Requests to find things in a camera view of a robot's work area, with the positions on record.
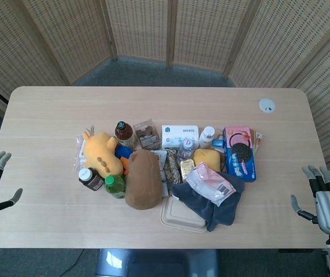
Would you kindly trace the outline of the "small clear water bottle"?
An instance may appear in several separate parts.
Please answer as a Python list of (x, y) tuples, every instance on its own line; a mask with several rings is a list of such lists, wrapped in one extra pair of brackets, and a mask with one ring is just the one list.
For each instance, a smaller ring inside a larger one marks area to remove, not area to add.
[(189, 139), (185, 138), (179, 146), (179, 150), (177, 152), (177, 158), (178, 160), (191, 159), (194, 151), (195, 151), (194, 140), (190, 138)]

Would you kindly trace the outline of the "clear plastic packet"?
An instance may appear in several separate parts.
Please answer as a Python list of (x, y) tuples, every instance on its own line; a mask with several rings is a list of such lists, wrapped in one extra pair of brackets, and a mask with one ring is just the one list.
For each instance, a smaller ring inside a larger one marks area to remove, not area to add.
[(83, 150), (84, 150), (84, 146), (86, 144), (86, 140), (83, 138), (83, 135), (80, 134), (77, 136), (76, 142), (77, 142), (77, 148), (76, 148), (76, 155), (75, 155), (73, 170), (75, 172), (78, 172), (81, 169), (85, 168), (84, 164), (86, 162), (86, 157), (84, 156)]

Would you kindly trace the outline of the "orange and white snack packet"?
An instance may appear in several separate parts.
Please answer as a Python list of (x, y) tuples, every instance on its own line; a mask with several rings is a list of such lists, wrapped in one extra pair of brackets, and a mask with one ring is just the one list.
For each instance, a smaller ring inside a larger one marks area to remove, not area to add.
[(258, 147), (262, 143), (262, 138), (263, 138), (263, 135), (261, 133), (257, 132), (254, 129), (251, 129), (251, 140), (253, 143), (253, 154), (254, 155), (256, 154)]

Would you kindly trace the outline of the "brown plush toy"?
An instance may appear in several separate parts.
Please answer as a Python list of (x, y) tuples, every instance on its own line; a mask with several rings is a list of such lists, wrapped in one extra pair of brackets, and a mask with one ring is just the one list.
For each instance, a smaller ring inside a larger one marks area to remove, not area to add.
[(162, 178), (159, 158), (151, 151), (141, 149), (131, 154), (128, 161), (125, 201), (134, 209), (156, 207), (162, 199)]

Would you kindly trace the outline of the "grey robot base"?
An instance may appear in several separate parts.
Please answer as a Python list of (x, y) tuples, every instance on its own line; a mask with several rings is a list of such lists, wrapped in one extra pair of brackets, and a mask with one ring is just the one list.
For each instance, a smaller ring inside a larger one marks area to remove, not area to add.
[(215, 249), (100, 249), (95, 277), (221, 277)]

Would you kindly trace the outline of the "dark jar white lid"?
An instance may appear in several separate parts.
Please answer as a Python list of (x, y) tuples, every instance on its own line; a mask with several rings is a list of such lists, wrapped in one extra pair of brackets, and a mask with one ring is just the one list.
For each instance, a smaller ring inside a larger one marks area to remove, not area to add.
[(97, 191), (105, 180), (93, 168), (83, 168), (79, 171), (79, 181), (87, 188)]

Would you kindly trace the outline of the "beige lunch box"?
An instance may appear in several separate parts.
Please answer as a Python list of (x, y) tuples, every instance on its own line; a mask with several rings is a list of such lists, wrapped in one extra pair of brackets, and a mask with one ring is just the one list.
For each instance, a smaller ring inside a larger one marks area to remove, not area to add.
[(160, 220), (165, 226), (181, 230), (195, 233), (206, 231), (205, 220), (173, 196), (162, 199)]

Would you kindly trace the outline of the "pink and white plastic bag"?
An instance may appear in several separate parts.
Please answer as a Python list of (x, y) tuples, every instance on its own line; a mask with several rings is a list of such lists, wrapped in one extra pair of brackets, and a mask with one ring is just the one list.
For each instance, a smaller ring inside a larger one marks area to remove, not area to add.
[(233, 185), (203, 162), (186, 176), (186, 182), (198, 194), (220, 206), (228, 197), (236, 193)]

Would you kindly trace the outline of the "clear box of brown snacks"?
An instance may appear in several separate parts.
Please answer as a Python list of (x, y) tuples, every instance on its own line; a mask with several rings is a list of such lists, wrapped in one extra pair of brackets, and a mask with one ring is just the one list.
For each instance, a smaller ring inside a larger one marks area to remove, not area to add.
[(160, 149), (161, 146), (160, 136), (151, 119), (138, 123), (134, 125), (133, 128), (142, 149), (146, 149), (146, 150)]

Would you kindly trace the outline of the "yellow sponge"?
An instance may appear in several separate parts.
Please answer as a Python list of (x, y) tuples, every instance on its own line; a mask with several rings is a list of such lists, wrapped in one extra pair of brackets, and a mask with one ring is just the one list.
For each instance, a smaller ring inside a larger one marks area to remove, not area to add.
[(214, 171), (221, 170), (220, 154), (213, 149), (196, 149), (193, 155), (195, 165), (204, 163)]

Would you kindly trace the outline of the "bamboo folding screen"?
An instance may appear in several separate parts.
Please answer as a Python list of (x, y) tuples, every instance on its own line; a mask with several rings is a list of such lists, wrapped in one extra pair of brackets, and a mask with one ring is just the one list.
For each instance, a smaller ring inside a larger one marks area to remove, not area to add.
[(330, 0), (0, 0), (0, 115), (123, 55), (301, 89), (330, 165)]

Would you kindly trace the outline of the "green bottle with green cap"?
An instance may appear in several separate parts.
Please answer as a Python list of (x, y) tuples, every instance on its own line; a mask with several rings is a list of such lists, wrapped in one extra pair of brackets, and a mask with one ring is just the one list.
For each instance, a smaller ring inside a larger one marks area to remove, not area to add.
[(125, 182), (119, 175), (108, 175), (105, 178), (106, 191), (117, 199), (125, 197), (125, 187)]

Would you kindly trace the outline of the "yellow plush toy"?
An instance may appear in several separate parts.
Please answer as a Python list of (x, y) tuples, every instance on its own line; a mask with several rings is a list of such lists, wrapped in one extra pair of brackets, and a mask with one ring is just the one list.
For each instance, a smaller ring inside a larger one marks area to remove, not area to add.
[(109, 175), (122, 175), (124, 168), (119, 158), (115, 156), (117, 139), (106, 132), (89, 135), (83, 132), (85, 140), (83, 149), (86, 157), (85, 167), (94, 169), (102, 178)]

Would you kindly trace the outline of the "gold foil pack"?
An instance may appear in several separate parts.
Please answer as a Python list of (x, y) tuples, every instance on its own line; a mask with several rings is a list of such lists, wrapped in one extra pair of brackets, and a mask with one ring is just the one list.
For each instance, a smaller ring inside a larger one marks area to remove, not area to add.
[(192, 159), (184, 159), (180, 162), (180, 172), (183, 182), (187, 175), (195, 168), (195, 163)]

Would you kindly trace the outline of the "white and blue box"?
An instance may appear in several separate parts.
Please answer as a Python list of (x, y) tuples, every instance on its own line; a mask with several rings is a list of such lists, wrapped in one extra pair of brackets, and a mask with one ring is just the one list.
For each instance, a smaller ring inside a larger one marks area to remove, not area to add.
[(199, 128), (197, 125), (162, 125), (162, 148), (178, 148), (185, 139), (199, 147)]

